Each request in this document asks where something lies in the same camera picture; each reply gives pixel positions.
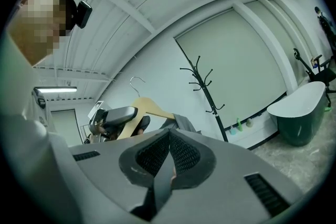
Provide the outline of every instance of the bathtub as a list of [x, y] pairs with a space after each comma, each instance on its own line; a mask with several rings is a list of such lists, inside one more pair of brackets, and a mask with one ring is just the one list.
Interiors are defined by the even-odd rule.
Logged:
[[327, 104], [325, 88], [323, 82], [308, 83], [267, 108], [278, 124], [280, 135], [289, 144], [304, 146], [315, 136]]

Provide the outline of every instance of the wooden hanger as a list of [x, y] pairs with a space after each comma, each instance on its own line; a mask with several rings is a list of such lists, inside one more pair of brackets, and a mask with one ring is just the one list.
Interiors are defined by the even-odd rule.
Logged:
[[152, 99], [147, 98], [147, 97], [140, 97], [139, 92], [132, 85], [132, 79], [130, 81], [130, 84], [132, 88], [138, 93], [139, 98], [135, 99], [135, 101], [131, 104], [131, 106], [138, 108], [138, 113], [133, 120], [125, 124], [125, 127], [122, 130], [121, 134], [119, 135], [118, 139], [131, 137], [132, 133], [137, 128], [137, 125], [140, 123], [140, 121], [142, 120], [142, 117], [146, 113], [150, 115], [155, 115], [155, 116], [175, 120], [175, 117], [172, 113], [163, 111]]

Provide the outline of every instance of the fluorescent light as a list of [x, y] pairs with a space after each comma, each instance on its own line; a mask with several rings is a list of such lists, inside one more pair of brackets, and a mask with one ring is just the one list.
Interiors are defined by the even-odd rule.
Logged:
[[41, 93], [77, 92], [77, 87], [36, 87]]

